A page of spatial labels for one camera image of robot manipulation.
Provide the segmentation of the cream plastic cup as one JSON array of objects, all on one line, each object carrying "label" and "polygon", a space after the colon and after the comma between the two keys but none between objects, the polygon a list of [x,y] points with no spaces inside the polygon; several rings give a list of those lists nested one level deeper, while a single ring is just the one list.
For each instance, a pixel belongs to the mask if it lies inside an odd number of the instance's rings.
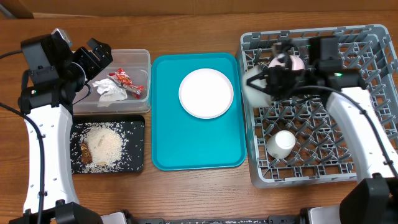
[{"label": "cream plastic cup", "polygon": [[266,148],[273,158],[284,159],[292,152],[295,143],[295,136],[290,131],[282,130],[269,138]]}]

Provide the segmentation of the pink round plate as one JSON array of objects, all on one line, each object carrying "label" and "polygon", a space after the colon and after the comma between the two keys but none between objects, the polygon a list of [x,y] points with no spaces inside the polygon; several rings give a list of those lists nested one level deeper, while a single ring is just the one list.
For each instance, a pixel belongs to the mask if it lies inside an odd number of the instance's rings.
[{"label": "pink round plate", "polygon": [[213,119],[232,105],[234,90],[223,73],[201,68],[190,72],[181,82],[178,98],[183,109],[200,119]]}]

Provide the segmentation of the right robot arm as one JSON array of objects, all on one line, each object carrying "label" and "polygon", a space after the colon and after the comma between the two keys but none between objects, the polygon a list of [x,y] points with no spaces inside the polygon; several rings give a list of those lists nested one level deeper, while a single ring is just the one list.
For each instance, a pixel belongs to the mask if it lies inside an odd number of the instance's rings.
[{"label": "right robot arm", "polygon": [[269,66],[255,64],[242,77],[243,95],[253,107],[274,100],[317,95],[343,135],[358,184],[333,207],[302,210],[302,223],[396,223],[397,152],[378,120],[366,82],[354,68],[344,68],[334,35],[308,40],[304,63],[289,54],[291,41],[272,46]]}]

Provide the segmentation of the red snack wrapper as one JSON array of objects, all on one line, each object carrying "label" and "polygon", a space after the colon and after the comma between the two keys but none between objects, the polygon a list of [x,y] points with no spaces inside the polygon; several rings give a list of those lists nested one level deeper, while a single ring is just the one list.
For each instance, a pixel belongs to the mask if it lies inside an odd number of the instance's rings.
[{"label": "red snack wrapper", "polygon": [[136,99],[140,98],[141,93],[144,90],[144,86],[134,84],[129,75],[122,68],[117,69],[113,73],[109,73],[108,77],[110,77],[116,84],[123,87],[126,91],[132,93]]}]

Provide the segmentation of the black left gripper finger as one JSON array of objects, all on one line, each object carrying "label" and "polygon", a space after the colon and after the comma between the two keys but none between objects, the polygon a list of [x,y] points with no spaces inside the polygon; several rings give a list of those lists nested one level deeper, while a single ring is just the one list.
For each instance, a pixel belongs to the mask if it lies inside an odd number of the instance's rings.
[{"label": "black left gripper finger", "polygon": [[74,53],[73,61],[84,70],[86,79],[92,80],[108,66],[108,54],[99,47],[92,51],[81,47]]},{"label": "black left gripper finger", "polygon": [[92,53],[96,56],[99,62],[112,62],[112,49],[108,44],[102,43],[94,38],[87,42],[88,46],[92,49]]}]

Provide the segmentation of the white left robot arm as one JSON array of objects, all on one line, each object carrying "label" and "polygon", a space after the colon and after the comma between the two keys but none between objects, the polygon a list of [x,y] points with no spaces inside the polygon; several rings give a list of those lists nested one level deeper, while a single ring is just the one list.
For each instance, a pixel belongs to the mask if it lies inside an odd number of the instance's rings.
[{"label": "white left robot arm", "polygon": [[102,223],[79,204],[72,179],[70,131],[73,101],[112,61],[111,47],[94,38],[72,52],[67,33],[21,42],[29,66],[22,75],[19,109],[29,137],[29,185],[23,215],[13,223]]}]

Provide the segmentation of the grey-white bowl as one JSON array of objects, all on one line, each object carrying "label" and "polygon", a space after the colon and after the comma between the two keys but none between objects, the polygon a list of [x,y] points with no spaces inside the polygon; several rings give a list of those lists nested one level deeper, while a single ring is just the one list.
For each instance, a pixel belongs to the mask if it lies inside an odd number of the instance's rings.
[{"label": "grey-white bowl", "polygon": [[243,95],[253,108],[268,108],[272,106],[272,98],[270,95],[247,85],[247,80],[257,75],[261,71],[262,68],[259,65],[256,65],[249,69],[242,76],[241,80],[241,89],[243,91]]}]

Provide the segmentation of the white tissue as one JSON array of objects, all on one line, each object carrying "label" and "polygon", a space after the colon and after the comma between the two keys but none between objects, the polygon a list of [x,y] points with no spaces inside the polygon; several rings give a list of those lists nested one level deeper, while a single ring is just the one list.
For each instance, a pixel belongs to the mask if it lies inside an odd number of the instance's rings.
[{"label": "white tissue", "polygon": [[108,78],[93,82],[93,86],[100,94],[99,101],[122,101],[127,99],[126,90],[118,87],[115,82]]}]

